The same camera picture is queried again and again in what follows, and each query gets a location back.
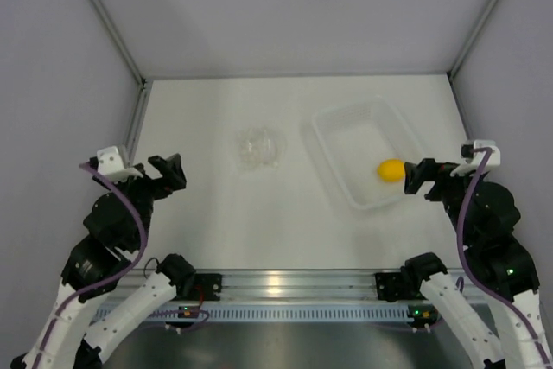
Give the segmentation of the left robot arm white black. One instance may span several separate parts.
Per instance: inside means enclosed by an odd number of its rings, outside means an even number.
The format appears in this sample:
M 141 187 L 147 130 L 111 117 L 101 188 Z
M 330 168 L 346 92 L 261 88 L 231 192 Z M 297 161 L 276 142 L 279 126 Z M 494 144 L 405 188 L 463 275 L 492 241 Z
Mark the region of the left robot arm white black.
M 187 186 L 180 154 L 151 156 L 150 177 L 126 151 L 108 147 L 80 168 L 105 188 L 85 217 L 87 235 L 71 250 L 60 275 L 53 309 L 35 344 L 15 357 L 13 368 L 100 368 L 114 349 L 158 308 L 190 297 L 195 268 L 171 253 L 147 280 L 100 321 L 94 321 L 120 280 L 142 259 L 154 204 Z

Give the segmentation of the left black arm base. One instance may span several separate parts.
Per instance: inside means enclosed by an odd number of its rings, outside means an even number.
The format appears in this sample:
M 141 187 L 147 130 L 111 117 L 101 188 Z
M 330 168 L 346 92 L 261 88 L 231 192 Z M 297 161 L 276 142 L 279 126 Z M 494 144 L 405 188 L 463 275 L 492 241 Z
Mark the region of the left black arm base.
M 220 273 L 200 272 L 188 277 L 176 290 L 176 301 L 218 302 L 222 291 Z

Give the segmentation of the clear zip top bag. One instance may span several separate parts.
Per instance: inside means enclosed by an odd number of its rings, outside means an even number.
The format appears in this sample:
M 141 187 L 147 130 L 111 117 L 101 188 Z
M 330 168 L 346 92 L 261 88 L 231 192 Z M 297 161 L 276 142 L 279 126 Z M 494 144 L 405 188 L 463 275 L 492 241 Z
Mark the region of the clear zip top bag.
M 286 150 L 284 134 L 266 126 L 249 127 L 236 133 L 233 151 L 243 171 L 277 169 Z

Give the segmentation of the yellow fake lemon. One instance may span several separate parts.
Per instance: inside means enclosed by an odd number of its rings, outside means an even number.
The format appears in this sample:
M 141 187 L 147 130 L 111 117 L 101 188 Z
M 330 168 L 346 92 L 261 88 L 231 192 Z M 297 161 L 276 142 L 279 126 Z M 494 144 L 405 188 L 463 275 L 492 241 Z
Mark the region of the yellow fake lemon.
M 401 181 L 405 177 L 404 162 L 399 159 L 387 159 L 378 165 L 377 174 L 385 182 Z

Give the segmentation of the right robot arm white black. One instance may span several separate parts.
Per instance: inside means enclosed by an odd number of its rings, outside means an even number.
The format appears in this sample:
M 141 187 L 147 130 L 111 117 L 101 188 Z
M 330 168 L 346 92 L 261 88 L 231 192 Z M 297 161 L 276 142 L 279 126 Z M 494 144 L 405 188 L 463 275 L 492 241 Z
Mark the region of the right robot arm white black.
M 536 265 L 513 235 L 521 214 L 512 193 L 486 179 L 490 150 L 479 151 L 463 164 L 432 158 L 405 163 L 404 192 L 416 194 L 431 183 L 424 198 L 442 204 L 461 267 L 484 296 L 494 326 L 482 321 L 461 290 L 463 282 L 433 252 L 405 261 L 404 289 L 437 309 L 474 368 L 550 368 Z

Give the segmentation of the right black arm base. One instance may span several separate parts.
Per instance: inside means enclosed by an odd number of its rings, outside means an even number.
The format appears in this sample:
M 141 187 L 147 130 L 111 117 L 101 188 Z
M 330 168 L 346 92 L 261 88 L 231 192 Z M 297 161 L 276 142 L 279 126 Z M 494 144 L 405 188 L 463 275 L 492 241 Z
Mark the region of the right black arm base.
M 416 292 L 408 277 L 401 272 L 378 272 L 374 275 L 380 301 L 416 300 Z

